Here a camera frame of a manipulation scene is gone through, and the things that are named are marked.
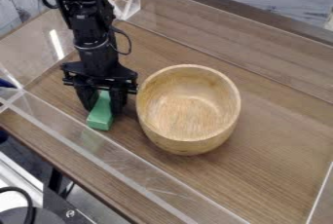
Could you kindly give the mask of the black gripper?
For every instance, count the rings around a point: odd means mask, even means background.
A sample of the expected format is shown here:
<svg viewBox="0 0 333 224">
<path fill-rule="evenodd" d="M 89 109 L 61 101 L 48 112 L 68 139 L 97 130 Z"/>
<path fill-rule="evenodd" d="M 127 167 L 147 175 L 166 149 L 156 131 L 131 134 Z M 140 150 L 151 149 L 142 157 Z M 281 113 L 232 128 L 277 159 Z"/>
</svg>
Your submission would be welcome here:
<svg viewBox="0 0 333 224">
<path fill-rule="evenodd" d="M 75 46 L 79 61 L 64 62 L 63 82 L 75 87 L 80 103 L 89 111 L 99 98 L 97 90 L 109 91 L 111 110 L 117 116 L 127 103 L 127 94 L 136 94 L 138 73 L 119 62 L 120 52 L 115 44 Z"/>
</svg>

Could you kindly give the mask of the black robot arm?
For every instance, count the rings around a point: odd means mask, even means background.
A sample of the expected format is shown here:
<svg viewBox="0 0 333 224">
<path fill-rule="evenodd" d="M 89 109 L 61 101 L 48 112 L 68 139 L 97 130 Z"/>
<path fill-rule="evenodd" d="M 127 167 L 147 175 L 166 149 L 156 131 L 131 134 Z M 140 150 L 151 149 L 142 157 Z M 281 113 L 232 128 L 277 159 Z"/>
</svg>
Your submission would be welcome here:
<svg viewBox="0 0 333 224">
<path fill-rule="evenodd" d="M 127 97 L 138 93 L 138 73 L 124 67 L 116 36 L 121 30 L 113 26 L 115 6 L 108 0 L 55 0 L 48 7 L 60 11 L 79 60 L 61 64 L 63 83 L 73 87 L 85 110 L 97 102 L 99 92 L 108 93 L 111 113 L 119 114 Z"/>
</svg>

